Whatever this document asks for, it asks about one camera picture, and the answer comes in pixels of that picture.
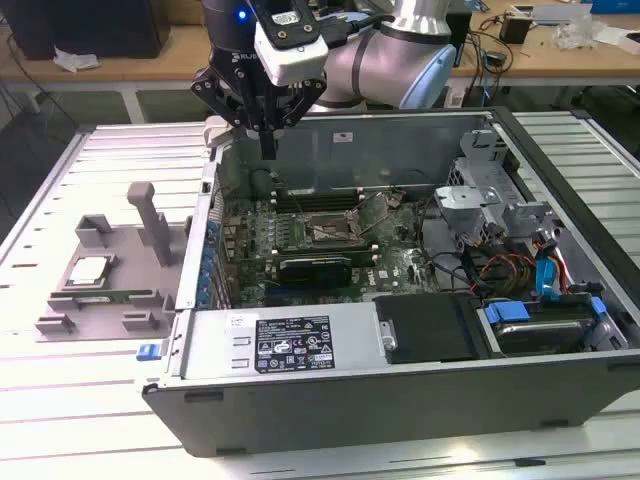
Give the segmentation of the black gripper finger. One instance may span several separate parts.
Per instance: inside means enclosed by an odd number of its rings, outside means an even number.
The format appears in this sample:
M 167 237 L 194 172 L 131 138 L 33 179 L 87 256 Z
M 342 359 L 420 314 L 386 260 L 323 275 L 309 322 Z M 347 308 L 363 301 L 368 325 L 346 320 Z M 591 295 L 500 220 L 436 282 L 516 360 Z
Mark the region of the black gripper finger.
M 277 153 L 276 131 L 296 125 L 326 90 L 325 82 L 268 87 L 268 158 Z
M 204 69 L 195 77 L 190 89 L 231 127 L 242 127 L 247 134 L 256 137 L 261 157 L 269 158 L 269 130 L 264 110 L 245 69 L 235 69 L 227 80 L 214 69 Z

